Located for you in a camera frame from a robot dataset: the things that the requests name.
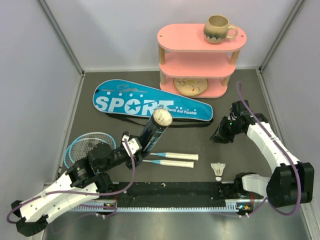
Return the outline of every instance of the black strap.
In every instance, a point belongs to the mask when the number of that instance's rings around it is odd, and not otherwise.
[[[116,114],[116,113],[105,113],[106,115],[108,115],[110,118],[113,119],[118,119],[127,123],[131,123],[131,124],[137,124],[140,126],[145,126],[145,124],[141,124],[139,122],[133,121],[131,119],[129,119],[128,117],[122,115],[122,114]],[[141,119],[141,117],[139,116],[131,116],[131,118],[139,118]],[[175,128],[175,129],[179,129],[179,128],[204,128],[209,126],[212,122],[213,122],[213,118],[210,121],[197,121],[194,120],[193,123],[190,123],[190,120],[188,119],[173,119],[174,122],[188,122],[187,124],[171,124],[169,126],[169,128]]]

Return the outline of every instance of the white wall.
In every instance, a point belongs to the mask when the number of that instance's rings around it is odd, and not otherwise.
[[[320,209],[319,0],[309,0],[285,35],[264,76],[288,149],[315,168]]]
[[[158,68],[157,32],[216,14],[247,34],[237,68],[259,67],[294,0],[46,0],[82,68]]]
[[[2,0],[0,36],[0,239],[19,240],[10,204],[53,180],[80,76],[36,0]]]

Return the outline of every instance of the shelf tier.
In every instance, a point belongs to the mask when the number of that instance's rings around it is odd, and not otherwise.
[[[176,89],[174,85],[174,79],[172,77],[166,76],[166,84],[161,85],[160,88],[163,91],[182,95],[178,90]],[[224,95],[227,91],[228,86],[222,86],[222,79],[208,79],[208,88],[201,94],[197,96],[193,96],[191,98],[193,99],[216,99],[220,98],[222,95]]]
[[[247,41],[245,32],[238,28],[238,35],[233,39],[212,44],[205,40],[204,24],[170,24],[163,27],[157,35],[159,45],[170,52],[184,53],[231,53],[240,50]]]
[[[227,53],[168,52],[161,71],[172,78],[221,79],[230,76],[236,65],[230,65]]]

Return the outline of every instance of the wooden shelf leg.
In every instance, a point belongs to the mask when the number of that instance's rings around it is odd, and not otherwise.
[[[232,53],[231,59],[230,59],[230,65],[235,65],[237,58],[239,56],[240,50],[239,51],[235,51]]]
[[[228,83],[229,83],[229,79],[230,79],[230,76],[225,77],[225,78],[222,80],[222,86],[227,86]]]
[[[159,63],[165,64],[165,50],[159,45]]]
[[[166,75],[160,70],[160,84],[166,85]]]

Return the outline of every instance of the mug handle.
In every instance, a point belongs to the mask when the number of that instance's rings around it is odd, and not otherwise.
[[[236,26],[229,25],[228,31],[229,31],[230,29],[235,30],[235,35],[227,35],[226,38],[228,38],[228,39],[234,39],[234,38],[238,35],[238,28],[237,28]]]

